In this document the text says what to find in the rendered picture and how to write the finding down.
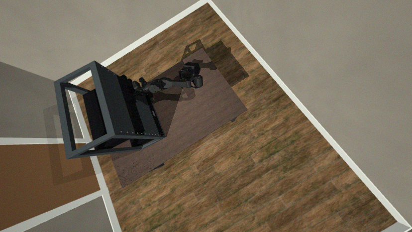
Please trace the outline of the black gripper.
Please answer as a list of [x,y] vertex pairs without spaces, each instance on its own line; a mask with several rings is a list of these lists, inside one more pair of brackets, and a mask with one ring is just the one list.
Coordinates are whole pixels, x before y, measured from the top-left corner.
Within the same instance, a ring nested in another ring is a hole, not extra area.
[[136,90],[136,92],[133,94],[134,96],[146,96],[145,94],[148,94],[149,98],[153,97],[152,92],[149,92],[150,83],[147,82],[147,84],[145,84],[142,87],[137,81],[133,81],[132,84],[133,84],[134,89]]

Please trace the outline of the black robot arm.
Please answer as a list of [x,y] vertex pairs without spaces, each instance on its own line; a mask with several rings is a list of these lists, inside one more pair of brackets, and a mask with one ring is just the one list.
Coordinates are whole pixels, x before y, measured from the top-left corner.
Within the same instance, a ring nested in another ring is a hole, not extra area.
[[[201,75],[192,75],[193,72],[191,68],[187,69],[181,69],[179,71],[179,77],[181,80],[171,80],[170,78],[160,78],[156,79],[150,82],[149,86],[149,91],[152,93],[156,93],[159,89],[161,91],[170,88],[170,87],[187,87],[187,88],[200,88],[203,86],[203,77]],[[144,78],[139,78],[139,82],[141,83],[141,86],[144,86],[146,81]],[[195,85],[195,87],[192,86],[191,82]]]

